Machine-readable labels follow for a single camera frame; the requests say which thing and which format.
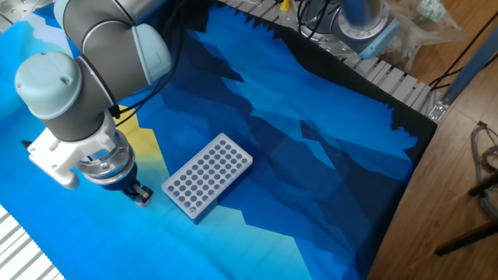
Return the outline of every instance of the black cable bundle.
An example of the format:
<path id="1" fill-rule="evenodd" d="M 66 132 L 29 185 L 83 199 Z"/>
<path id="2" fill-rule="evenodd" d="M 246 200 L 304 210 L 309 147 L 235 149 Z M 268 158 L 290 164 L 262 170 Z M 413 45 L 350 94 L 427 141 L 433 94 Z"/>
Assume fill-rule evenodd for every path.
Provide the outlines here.
<path id="1" fill-rule="evenodd" d="M 498 169 L 492 166 L 488 160 L 489 156 L 498 151 L 498 145 L 496 145 L 496 143 L 493 147 L 486 150 L 482 154 L 482 157 L 479 155 L 477 144 L 479 140 L 479 132 L 482 130 L 486 131 L 487 135 L 489 136 L 491 141 L 493 141 L 493 143 L 495 142 L 494 139 L 491 137 L 491 134 L 495 135 L 495 137 L 498 138 L 498 134 L 495 131 L 493 131 L 491 128 L 488 128 L 488 126 L 482 122 L 479 122 L 475 127 L 474 131 L 472 132 L 471 135 L 472 155 L 474 156 L 475 171 L 477 173 L 477 180 L 479 180 L 479 182 L 482 182 L 484 180 L 484 177 L 482 176 L 482 169 L 487 170 L 489 172 L 498 171 Z M 489 199 L 489 193 L 495 188 L 498 188 L 498 184 L 491 186 L 489 189 L 487 189 L 481 194 L 481 206 L 482 209 L 484 209 L 484 212 L 486 212 L 486 214 L 491 219 L 498 220 L 498 208 L 495 205 L 493 205 L 493 203 L 491 203 Z"/>
<path id="2" fill-rule="evenodd" d="M 178 0 L 177 1 L 171 17 L 167 20 L 165 27 L 164 27 L 163 31 L 161 32 L 161 35 L 163 36 L 163 38 L 167 37 L 167 40 L 168 40 L 167 44 L 170 45 L 171 40 L 172 40 L 171 27 L 175 23 L 175 20 L 177 18 L 177 14 L 180 13 L 180 30 L 179 30 L 180 35 L 178 37 L 178 50 L 177 50 L 177 56 L 176 56 L 174 63 L 173 63 L 173 68 L 171 69 L 171 71 L 168 74 L 161 77 L 161 79 L 154 86 L 153 91 L 147 97 L 145 97 L 144 99 L 140 100 L 139 102 L 131 105 L 130 107 L 120 111 L 120 114 L 123 114 L 123 113 L 130 111 L 130 110 L 135 109 L 135 111 L 132 114 L 127 116 L 120 123 L 116 124 L 116 127 L 118 127 L 118 126 L 122 125 L 123 123 L 125 123 L 126 121 L 129 121 L 130 119 L 132 119 L 138 113 L 138 111 L 140 109 L 142 109 L 142 107 L 146 104 L 147 101 L 151 100 L 154 96 L 156 96 L 158 93 L 160 93 L 161 90 L 164 89 L 164 87 L 168 84 L 168 82 L 170 82 L 171 78 L 173 77 L 174 73 L 176 72 L 177 67 L 178 67 L 178 63 L 180 62 L 181 48 L 183 46 L 183 36 L 184 36 L 184 28 L 185 28 L 184 18 L 185 18 L 186 1 L 187 0 Z"/>
<path id="3" fill-rule="evenodd" d="M 305 13 L 307 12 L 308 8 L 310 7 L 311 3 L 313 0 L 301 0 L 299 2 L 299 5 L 297 6 L 297 29 L 299 33 L 301 33 L 301 27 L 304 25 L 306 26 L 307 24 L 303 22 L 303 17 Z M 320 27 L 322 19 L 325 17 L 325 12 L 327 11 L 328 4 L 330 4 L 331 0 L 325 0 L 323 8 L 321 8 L 320 12 L 317 14 L 317 21 L 314 23 L 314 28 L 311 30 L 310 35 L 308 36 L 308 40 L 315 35 L 315 33 L 318 30 L 318 27 Z"/>
<path id="4" fill-rule="evenodd" d="M 467 53 L 468 50 L 470 50 L 471 46 L 477 41 L 477 39 L 481 36 L 481 34 L 484 32 L 484 30 L 486 30 L 486 28 L 488 28 L 488 26 L 498 17 L 498 11 L 491 17 L 491 19 L 488 20 L 488 22 L 481 28 L 481 30 L 474 36 L 474 38 L 472 39 L 472 41 L 470 41 L 470 43 L 468 43 L 467 47 L 464 49 L 464 51 L 461 52 L 461 54 L 458 56 L 458 58 L 453 61 L 453 64 L 451 64 L 451 66 L 446 70 L 446 72 L 439 78 L 437 79 L 434 79 L 430 84 L 429 86 L 432 86 L 433 87 L 433 90 L 436 90 L 436 89 L 443 89 L 445 87 L 448 87 L 448 86 L 451 86 L 451 83 L 448 83 L 446 85 L 442 85 L 442 86 L 439 86 L 440 82 L 443 81 L 443 79 L 447 78 L 447 77 L 450 77 L 452 75 L 455 75 L 455 74 L 458 74 L 460 73 L 463 68 L 459 68 L 458 70 L 455 70 L 453 72 L 450 72 L 451 69 L 464 57 L 464 55 Z M 493 63 L 493 61 L 495 61 L 496 59 L 498 58 L 498 54 L 495 54 L 487 63 L 486 65 L 484 65 L 484 68 L 488 67 L 491 63 Z"/>

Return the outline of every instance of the wire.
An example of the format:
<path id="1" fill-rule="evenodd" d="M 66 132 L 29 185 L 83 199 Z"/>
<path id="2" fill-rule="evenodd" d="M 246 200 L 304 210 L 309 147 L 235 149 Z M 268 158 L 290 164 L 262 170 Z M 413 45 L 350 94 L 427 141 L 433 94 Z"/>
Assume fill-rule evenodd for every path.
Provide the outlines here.
<path id="1" fill-rule="evenodd" d="M 177 4 L 176 8 L 175 8 L 175 12 L 174 14 L 172 15 L 172 17 L 174 15 L 176 15 L 176 10 L 179 9 L 182 4 L 183 4 L 184 1 L 182 1 L 181 4 Z M 126 113 L 130 110 L 133 110 L 135 108 L 138 108 L 141 104 L 144 104 L 146 103 L 147 101 L 149 101 L 150 99 L 152 99 L 155 95 L 157 95 L 157 93 L 159 93 L 161 90 L 164 89 L 164 87 L 166 86 L 166 84 L 171 80 L 171 78 L 173 77 L 173 74 L 176 72 L 177 70 L 177 67 L 178 67 L 178 63 L 180 61 L 180 56 L 181 56 L 181 48 L 183 46 L 183 33 L 184 33 L 184 14 L 185 14 L 185 8 L 182 9 L 182 12 L 181 12 L 181 28 L 180 28 L 180 36 L 178 38 L 178 50 L 177 50 L 177 57 L 175 59 L 175 62 L 173 64 L 173 68 L 171 69 L 169 75 L 164 75 L 163 77 L 161 77 L 161 79 L 158 81 L 158 83 L 156 84 L 156 86 L 154 86 L 153 88 L 153 91 L 147 96 L 145 97 L 144 99 L 140 100 L 139 102 L 131 105 L 130 107 L 127 107 L 123 110 L 120 111 L 121 114 L 123 113 Z M 168 33 L 168 29 L 171 27 L 171 23 L 172 23 L 172 19 L 170 18 L 170 20 L 168 20 L 168 23 L 166 24 L 165 26 L 165 30 L 163 31 L 163 34 L 167 34 L 169 35 L 169 42 L 170 42 L 170 39 L 171 39 L 171 33 Z"/>
<path id="2" fill-rule="evenodd" d="M 30 147 L 31 144 L 33 144 L 33 143 L 31 141 L 22 140 L 21 144 L 23 144 L 24 148 L 28 149 L 28 147 Z"/>
<path id="3" fill-rule="evenodd" d="M 314 24 L 314 28 L 311 31 L 310 35 L 308 36 L 308 40 L 313 37 L 313 35 L 317 32 L 318 27 L 320 27 L 322 19 L 325 17 L 325 12 L 327 11 L 328 4 L 330 3 L 331 0 L 326 0 L 323 8 L 321 8 L 320 12 L 318 12 L 318 20 Z"/>
<path id="4" fill-rule="evenodd" d="M 433 89 L 436 89 L 437 86 L 440 84 L 440 82 L 444 79 L 447 78 L 451 75 L 454 75 L 456 73 L 459 73 L 461 69 L 458 69 L 458 72 L 455 72 L 453 74 L 450 74 L 451 69 L 464 57 L 464 55 L 467 53 L 467 51 L 471 48 L 471 46 L 477 41 L 477 39 L 481 36 L 481 34 L 488 28 L 488 26 L 495 20 L 495 18 L 498 16 L 498 11 L 491 17 L 491 19 L 488 20 L 488 22 L 481 28 L 481 30 L 474 36 L 472 41 L 467 45 L 467 47 L 464 49 L 464 51 L 461 52 L 461 54 L 458 56 L 458 58 L 453 61 L 453 64 L 446 70 L 446 72 L 439 78 L 434 79 L 429 86 L 433 86 Z"/>
<path id="5" fill-rule="evenodd" d="M 486 152 L 484 152 L 481 157 L 479 155 L 479 150 L 478 150 L 478 141 L 479 141 L 479 132 L 481 132 L 482 130 L 486 130 L 489 138 L 491 139 L 491 141 L 493 141 L 494 146 L 486 150 Z M 488 126 L 482 122 L 479 122 L 477 124 L 477 126 L 474 128 L 474 131 L 471 134 L 472 155 L 474 156 L 475 172 L 477 173 L 477 180 L 479 182 L 482 182 L 484 180 L 484 177 L 482 175 L 483 169 L 496 170 L 496 167 L 491 166 L 488 160 L 488 157 L 490 155 L 492 155 L 495 152 L 498 152 L 498 145 L 496 145 L 491 134 L 495 135 L 495 137 L 498 138 L 498 134 L 492 129 L 488 128 Z M 498 208 L 495 205 L 493 205 L 493 203 L 489 199 L 489 193 L 495 188 L 498 188 L 498 184 L 494 184 L 493 186 L 491 186 L 489 189 L 487 189 L 481 194 L 481 206 L 482 209 L 491 219 L 498 220 Z"/>
<path id="6" fill-rule="evenodd" d="M 179 31 L 180 35 L 178 37 L 177 56 L 175 58 L 175 61 L 174 61 L 174 64 L 173 64 L 173 68 L 171 69 L 170 74 L 163 76 L 158 81 L 158 83 L 156 84 L 156 86 L 154 86 L 153 91 L 147 97 L 145 97 L 144 99 L 140 100 L 139 102 L 131 105 L 130 107 L 127 107 L 127 108 L 121 110 L 120 113 L 123 114 L 123 113 L 126 113 L 126 112 L 130 111 L 130 110 L 135 109 L 135 111 L 132 114 L 130 114 L 129 116 L 127 116 L 120 123 L 116 124 L 116 127 L 118 127 L 118 126 L 122 125 L 123 123 L 125 123 L 126 121 L 129 121 L 130 119 L 132 119 L 132 117 L 134 117 L 139 112 L 139 110 L 142 109 L 142 107 L 146 104 L 146 102 L 149 101 L 149 100 L 151 100 L 155 95 L 157 95 L 157 93 L 159 93 L 161 90 L 163 90 L 164 87 L 166 86 L 166 84 L 172 79 L 174 73 L 177 70 L 178 64 L 180 62 L 181 49 L 183 47 L 184 28 L 185 28 L 185 26 L 184 26 L 184 16 L 185 16 L 185 9 L 183 9 L 182 12 L 181 12 L 181 27 L 180 27 L 180 31 Z M 171 40 L 171 33 L 169 33 L 168 40 Z"/>
<path id="7" fill-rule="evenodd" d="M 489 60 L 489 61 L 488 61 L 485 65 L 484 65 L 484 67 L 482 67 L 482 70 L 484 70 L 484 68 L 486 68 L 486 67 L 488 67 L 489 65 L 491 65 L 491 63 L 493 63 L 493 62 L 494 62 L 497 58 L 498 58 L 498 53 L 496 53 L 496 54 L 495 54 L 495 55 L 494 55 L 494 56 L 493 56 L 493 57 L 492 57 L 492 58 L 491 58 L 491 59 L 490 59 L 490 60 Z M 451 73 L 448 73 L 446 77 L 449 77 L 449 76 L 451 76 L 451 75 L 458 74 L 458 73 L 460 73 L 462 70 L 463 70 L 463 68 L 459 68 L 459 69 L 458 69 L 458 70 L 456 70 L 456 71 L 453 71 L 453 72 L 451 72 Z M 436 89 L 443 89 L 443 88 L 448 87 L 448 86 L 451 86 L 451 83 L 448 83 L 448 84 L 446 84 L 446 85 L 442 85 L 442 86 L 434 86 L 434 87 L 433 87 L 433 90 L 436 90 Z"/>
<path id="8" fill-rule="evenodd" d="M 310 20 L 307 21 L 307 23 L 303 22 L 303 17 L 304 14 L 307 12 L 309 6 L 311 5 L 313 0 L 301 0 L 299 5 L 297 6 L 297 29 L 299 33 L 301 33 L 301 27 L 302 25 L 307 26 L 307 23 L 310 22 Z M 314 28 L 311 30 L 310 35 L 308 35 L 307 39 L 311 39 L 313 35 L 318 31 L 318 27 L 320 27 L 322 19 L 325 17 L 325 13 L 327 12 L 327 7 L 328 4 L 330 4 L 331 0 L 325 0 L 324 6 L 320 9 L 318 12 L 317 16 L 317 21 L 314 23 Z"/>

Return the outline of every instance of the wooden surface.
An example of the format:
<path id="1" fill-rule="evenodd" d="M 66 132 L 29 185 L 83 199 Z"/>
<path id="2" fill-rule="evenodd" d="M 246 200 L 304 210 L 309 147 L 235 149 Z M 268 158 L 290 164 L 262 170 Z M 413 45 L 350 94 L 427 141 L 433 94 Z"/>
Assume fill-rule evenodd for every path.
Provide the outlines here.
<path id="1" fill-rule="evenodd" d="M 482 26 L 498 11 L 496 0 L 441 0 L 446 10 L 453 16 L 457 24 L 463 29 L 467 40 L 449 42 L 444 44 L 424 46 L 414 60 L 410 74 L 419 81 L 429 84 L 438 78 L 451 66 L 458 55 L 467 47 L 470 40 L 479 32 Z M 479 46 L 487 38 L 487 35 L 498 26 L 498 21 L 492 23 L 489 29 L 483 33 L 481 38 L 475 42 L 468 55 L 463 57 L 457 68 L 464 66 Z M 445 79 L 441 85 L 451 82 L 453 78 Z"/>
<path id="2" fill-rule="evenodd" d="M 471 38 L 498 10 L 498 1 L 443 2 Z M 416 77 L 430 82 L 467 43 L 422 49 L 416 59 Z M 498 131 L 497 93 L 498 62 L 476 77 L 439 126 L 399 204 L 370 280 L 498 279 L 498 235 L 447 256 L 433 253 L 438 245 L 489 221 L 479 199 L 466 193 L 476 184 L 470 134 L 478 121 Z M 480 138 L 481 151 L 492 145 L 485 134 Z M 494 201 L 498 201 L 496 197 L 493 194 Z"/>

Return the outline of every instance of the dark blue mat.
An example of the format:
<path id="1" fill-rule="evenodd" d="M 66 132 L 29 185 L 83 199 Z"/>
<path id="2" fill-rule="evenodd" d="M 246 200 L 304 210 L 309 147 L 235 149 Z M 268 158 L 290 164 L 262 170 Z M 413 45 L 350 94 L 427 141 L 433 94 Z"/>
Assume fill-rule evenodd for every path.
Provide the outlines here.
<path id="1" fill-rule="evenodd" d="M 43 129 L 25 107 L 0 119 L 0 203 L 69 279 L 364 279 L 436 125 L 292 30 L 220 4 L 186 27 L 138 113 L 167 166 L 139 161 L 147 208 L 51 181 L 19 143 Z M 194 226 L 160 184 L 221 132 L 254 167 Z"/>

